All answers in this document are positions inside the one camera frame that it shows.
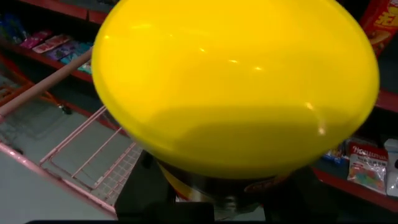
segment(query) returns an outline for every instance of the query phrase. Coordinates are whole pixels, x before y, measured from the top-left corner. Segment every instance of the pink packaging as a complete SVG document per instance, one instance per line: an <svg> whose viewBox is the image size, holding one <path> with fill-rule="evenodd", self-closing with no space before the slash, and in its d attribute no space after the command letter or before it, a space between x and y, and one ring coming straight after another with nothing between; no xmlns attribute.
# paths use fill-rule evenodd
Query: pink packaging
<svg viewBox="0 0 398 224"><path fill-rule="evenodd" d="M40 44L39 46L34 47L32 50L36 53L44 53L48 52L49 50L52 50L59 45L62 45L66 42L68 42L71 39L71 37L61 34L61 35L56 35L51 37L50 39L46 40L43 44Z"/></svg>
<svg viewBox="0 0 398 224"><path fill-rule="evenodd" d="M45 40L47 37L50 37L52 35L51 30L43 30L37 33L34 33L32 36L28 37L23 43L20 44L21 47L31 49L32 47L35 47L41 41Z"/></svg>

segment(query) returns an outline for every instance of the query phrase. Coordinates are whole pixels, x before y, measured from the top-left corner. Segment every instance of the red label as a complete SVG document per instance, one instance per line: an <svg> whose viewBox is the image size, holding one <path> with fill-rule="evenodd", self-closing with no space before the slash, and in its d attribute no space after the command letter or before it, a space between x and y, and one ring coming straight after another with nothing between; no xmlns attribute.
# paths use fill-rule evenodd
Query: red label
<svg viewBox="0 0 398 224"><path fill-rule="evenodd" d="M360 24L378 56L398 30L398 0L371 0Z"/></svg>
<svg viewBox="0 0 398 224"><path fill-rule="evenodd" d="M383 161L388 160L388 153L385 149L379 149L368 145L361 145L355 142L350 143L349 149L351 154L357 154L359 156L366 156Z"/></svg>

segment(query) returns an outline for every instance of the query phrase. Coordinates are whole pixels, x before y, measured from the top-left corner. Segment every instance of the store shelf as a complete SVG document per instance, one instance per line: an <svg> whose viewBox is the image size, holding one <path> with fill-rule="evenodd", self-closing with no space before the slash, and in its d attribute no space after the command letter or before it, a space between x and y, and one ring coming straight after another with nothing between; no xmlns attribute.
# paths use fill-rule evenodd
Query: store shelf
<svg viewBox="0 0 398 224"><path fill-rule="evenodd" d="M51 11L59 12L90 22L102 24L111 10L111 6L104 6L95 1L72 1L72 0L18 0Z"/></svg>
<svg viewBox="0 0 398 224"><path fill-rule="evenodd" d="M41 54L38 54L38 53L34 52L33 50L25 49L25 48L20 47L18 45L11 44L11 43L9 43L8 41L6 41L4 39L0 39L0 47L3 48L3 49L6 49L6 50L10 50L10 51L12 51L14 53L17 53L19 55L23 55L25 57L29 57L29 58L31 58L33 60L36 60L36 61L38 61L40 63L46 64L46 65L51 66L51 67L56 68L56 69L60 69L60 68L62 68L64 66L64 64L61 63L61 62L54 61L51 58L47 58L47 57L45 57L45 56L43 56ZM73 75L73 76L75 76L77 78L80 78L80 79L82 79L84 81L87 81L87 82L93 82L93 79L92 79L91 75L86 73L86 72L81 72L81 71L76 70L76 71L72 72L71 75Z"/></svg>
<svg viewBox="0 0 398 224"><path fill-rule="evenodd" d="M312 169L318 179L325 184L398 213L398 198L379 194L359 184L346 180L348 175L348 164L345 166L334 166L334 164L319 160L312 166Z"/></svg>
<svg viewBox="0 0 398 224"><path fill-rule="evenodd" d="M398 95L388 91L380 90L376 101L376 106L398 113Z"/></svg>
<svg viewBox="0 0 398 224"><path fill-rule="evenodd" d="M39 6L52 11L60 12L69 16L77 17L80 19L86 19L88 11L85 8L74 6L71 4L65 4L59 0L18 0L26 2L35 6Z"/></svg>
<svg viewBox="0 0 398 224"><path fill-rule="evenodd" d="M106 16L108 16L108 13L106 13L106 12L99 12L99 11L89 11L88 12L88 20L90 22L94 22L97 24L102 24L104 22Z"/></svg>

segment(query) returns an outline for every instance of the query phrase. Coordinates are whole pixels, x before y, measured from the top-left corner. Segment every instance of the red shelf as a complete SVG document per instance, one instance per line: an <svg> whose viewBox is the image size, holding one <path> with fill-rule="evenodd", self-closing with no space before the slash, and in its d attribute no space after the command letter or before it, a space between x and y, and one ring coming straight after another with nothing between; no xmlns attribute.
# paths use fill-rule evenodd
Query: red shelf
<svg viewBox="0 0 398 224"><path fill-rule="evenodd" d="M62 3L58 0L20 0L35 6L39 6L52 11L60 12L69 16L77 17L80 19L87 18L87 9L73 6L70 4Z"/></svg>
<svg viewBox="0 0 398 224"><path fill-rule="evenodd" d="M320 171L316 168L312 169L315 175L318 177L318 179L324 182L325 184L328 184L332 187L345 191L351 195L355 195L359 198L367 200L368 202L374 203L392 212L398 212L398 200L394 200L388 196L381 195L359 184L343 180L326 172Z"/></svg>
<svg viewBox="0 0 398 224"><path fill-rule="evenodd" d="M88 20L90 22L94 22L97 24L102 24L104 22L106 16L108 16L108 13L105 13L105 12L98 12L98 11L89 11L88 12Z"/></svg>
<svg viewBox="0 0 398 224"><path fill-rule="evenodd" d="M388 91L380 90L376 101L376 106L398 113L398 95Z"/></svg>
<svg viewBox="0 0 398 224"><path fill-rule="evenodd" d="M49 66L51 66L53 68L56 68L56 69L60 69L60 68L62 68L65 65L65 64L63 64L61 62L54 61L51 58L47 58L47 57L45 57L45 56L43 56L41 54L38 54L38 53L34 52L33 50L25 49L25 48L20 47L18 45L11 44L11 43L3 40L3 39L0 39L0 47L2 47L4 49L7 49L7 50L10 50L12 52L15 52L15 53L17 53L19 55L23 55L23 56L29 57L29 58L31 58L33 60L36 60L36 61L41 62L43 64L49 65ZM93 82L93 79L92 79L91 75L86 73L86 72L81 72L81 71L75 70L74 72L71 73L71 75L73 75L74 77L78 77L78 78L80 78L82 80L88 81L88 82Z"/></svg>

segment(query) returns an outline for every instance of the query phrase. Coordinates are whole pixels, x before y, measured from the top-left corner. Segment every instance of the shopping cart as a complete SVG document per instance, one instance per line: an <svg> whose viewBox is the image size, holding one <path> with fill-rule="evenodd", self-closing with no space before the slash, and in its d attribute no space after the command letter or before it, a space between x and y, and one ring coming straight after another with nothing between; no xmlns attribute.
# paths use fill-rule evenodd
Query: shopping cart
<svg viewBox="0 0 398 224"><path fill-rule="evenodd" d="M2 105L1 124L7 124L8 115L11 117L22 105L37 100L36 96L66 78L90 57L89 50ZM98 130L101 130L98 138L88 139L85 136L93 131L98 134ZM102 106L39 161L18 153L9 142L0 142L0 151L116 218L114 203L142 149Z"/></svg>

